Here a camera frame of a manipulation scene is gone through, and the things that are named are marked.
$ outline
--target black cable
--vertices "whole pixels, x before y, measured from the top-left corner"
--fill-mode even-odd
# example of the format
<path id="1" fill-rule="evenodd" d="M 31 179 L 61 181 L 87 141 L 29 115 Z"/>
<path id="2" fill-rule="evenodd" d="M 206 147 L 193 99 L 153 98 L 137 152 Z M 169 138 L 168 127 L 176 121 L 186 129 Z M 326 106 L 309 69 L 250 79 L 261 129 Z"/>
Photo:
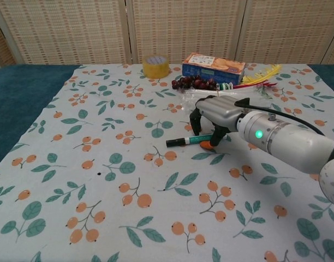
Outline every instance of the black cable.
<path id="1" fill-rule="evenodd" d="M 310 124 L 310 123 L 308 123 L 308 122 L 306 122 L 306 121 L 304 121 L 304 120 L 302 120 L 298 117 L 291 116 L 291 115 L 288 115 L 288 114 L 280 112 L 280 111 L 272 110 L 270 108 L 262 108 L 261 106 L 249 105 L 249 99 L 247 99 L 247 100 L 243 99 L 243 100 L 236 101 L 234 105 L 238 106 L 238 107 L 241 107 L 241 108 L 257 109 L 257 110 L 260 110 L 260 111 L 266 111 L 266 112 L 273 113 L 273 114 L 276 114 L 276 115 L 284 116 L 286 118 L 289 118 L 289 119 L 292 119 L 292 120 L 297 121 L 299 123 L 302 123 L 302 124 L 306 125 L 307 127 L 310 127 L 316 133 L 325 136 L 325 134 L 322 133 L 317 127 L 313 126 L 312 124 Z"/>

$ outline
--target tape roll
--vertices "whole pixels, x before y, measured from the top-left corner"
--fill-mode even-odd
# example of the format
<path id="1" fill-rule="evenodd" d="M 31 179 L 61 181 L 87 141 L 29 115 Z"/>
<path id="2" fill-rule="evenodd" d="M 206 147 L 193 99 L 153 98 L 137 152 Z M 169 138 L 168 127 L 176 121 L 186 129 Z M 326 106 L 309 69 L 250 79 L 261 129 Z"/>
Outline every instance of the tape roll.
<path id="1" fill-rule="evenodd" d="M 143 72 L 147 78 L 160 79 L 168 76 L 168 58 L 162 55 L 151 55 L 143 58 Z"/>

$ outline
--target grapes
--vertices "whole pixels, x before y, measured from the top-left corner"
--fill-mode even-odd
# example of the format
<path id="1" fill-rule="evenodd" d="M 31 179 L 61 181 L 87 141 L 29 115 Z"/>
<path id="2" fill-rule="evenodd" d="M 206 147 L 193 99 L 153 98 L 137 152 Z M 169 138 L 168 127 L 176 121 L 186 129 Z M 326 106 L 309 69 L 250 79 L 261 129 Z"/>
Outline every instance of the grapes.
<path id="1" fill-rule="evenodd" d="M 202 79 L 200 75 L 191 75 L 181 77 L 178 80 L 172 81 L 172 88 L 183 92 L 185 89 L 194 88 L 201 90 L 217 90 L 217 82 L 214 79 Z"/>

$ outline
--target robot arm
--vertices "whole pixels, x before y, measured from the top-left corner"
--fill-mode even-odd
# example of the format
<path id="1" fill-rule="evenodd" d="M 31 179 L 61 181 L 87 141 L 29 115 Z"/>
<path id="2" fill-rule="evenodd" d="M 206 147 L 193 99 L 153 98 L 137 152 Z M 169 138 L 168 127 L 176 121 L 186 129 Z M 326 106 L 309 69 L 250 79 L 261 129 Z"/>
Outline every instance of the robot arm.
<path id="1" fill-rule="evenodd" d="M 243 140 L 297 170 L 320 174 L 321 189 L 334 203 L 334 140 L 276 119 L 274 114 L 235 106 L 236 101 L 229 96 L 200 99 L 190 115 L 194 134 L 199 135 L 201 131 L 202 116 L 215 127 L 211 146 L 217 146 L 227 133 L 239 132 Z"/>

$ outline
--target floral tablecloth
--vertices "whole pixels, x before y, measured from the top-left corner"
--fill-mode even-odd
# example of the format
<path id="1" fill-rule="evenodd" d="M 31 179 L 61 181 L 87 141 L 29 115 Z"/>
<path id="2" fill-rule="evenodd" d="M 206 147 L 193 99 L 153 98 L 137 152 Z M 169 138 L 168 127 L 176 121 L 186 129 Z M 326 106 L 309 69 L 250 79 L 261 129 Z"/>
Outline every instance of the floral tablecloth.
<path id="1" fill-rule="evenodd" d="M 214 151 L 166 148 L 193 135 L 170 68 L 160 80 L 141 65 L 74 71 L 0 163 L 0 261 L 334 261 L 317 174 L 237 133 Z M 283 65 L 270 82 L 247 95 L 334 139 L 334 92 L 317 74 Z"/>

